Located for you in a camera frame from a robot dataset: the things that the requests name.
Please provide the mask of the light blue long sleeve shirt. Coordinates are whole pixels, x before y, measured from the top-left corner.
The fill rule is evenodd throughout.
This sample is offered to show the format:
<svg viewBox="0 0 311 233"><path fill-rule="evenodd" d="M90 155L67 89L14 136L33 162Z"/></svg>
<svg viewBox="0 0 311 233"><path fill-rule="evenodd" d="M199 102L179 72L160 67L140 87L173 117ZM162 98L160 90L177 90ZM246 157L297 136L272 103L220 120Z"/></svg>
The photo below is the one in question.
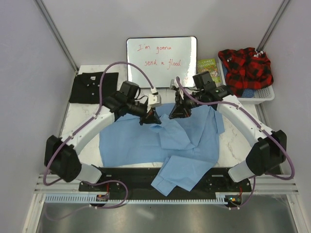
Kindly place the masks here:
<svg viewBox="0 0 311 233"><path fill-rule="evenodd" d="M157 109L161 124L139 125L130 114L100 132L99 150L105 167L160 162L151 185L162 195L175 187L191 191L219 159L222 115L212 107L194 108L189 118L169 119L173 104Z"/></svg>

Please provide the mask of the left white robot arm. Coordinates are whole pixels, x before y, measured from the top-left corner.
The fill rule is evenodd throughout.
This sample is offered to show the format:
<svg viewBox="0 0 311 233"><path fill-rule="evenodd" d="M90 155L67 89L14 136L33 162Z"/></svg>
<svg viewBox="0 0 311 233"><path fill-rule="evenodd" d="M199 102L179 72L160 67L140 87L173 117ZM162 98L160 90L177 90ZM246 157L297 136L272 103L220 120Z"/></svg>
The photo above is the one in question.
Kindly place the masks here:
<svg viewBox="0 0 311 233"><path fill-rule="evenodd" d="M44 165L47 171L66 182L88 182L96 191L105 189L107 180L94 165L81 163L78 155L101 130L120 117L131 114L139 117L139 124L160 124L156 107L161 105L161 96L156 88L151 89L147 100L139 102L135 96L139 86L124 81L120 90L101 100L99 109L78 128L61 137L50 136L46 142Z"/></svg>

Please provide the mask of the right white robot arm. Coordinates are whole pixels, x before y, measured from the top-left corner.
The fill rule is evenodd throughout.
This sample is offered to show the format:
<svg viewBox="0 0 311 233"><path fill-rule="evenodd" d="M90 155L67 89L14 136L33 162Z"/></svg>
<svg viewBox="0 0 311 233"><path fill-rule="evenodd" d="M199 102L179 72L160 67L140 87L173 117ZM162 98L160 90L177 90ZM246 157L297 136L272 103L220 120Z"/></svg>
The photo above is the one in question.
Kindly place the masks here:
<svg viewBox="0 0 311 233"><path fill-rule="evenodd" d="M246 138L251 150L246 159L228 171L223 178L223 187L234 191L240 186L240 181L263 174L286 161L287 136L282 131L274 131L262 122L256 120L238 98L226 85L217 86L209 72L203 72L193 77L196 92L188 93L176 77L171 81L170 88L175 91L175 106L169 117L187 118L193 108L201 105L212 107L225 116Z"/></svg>

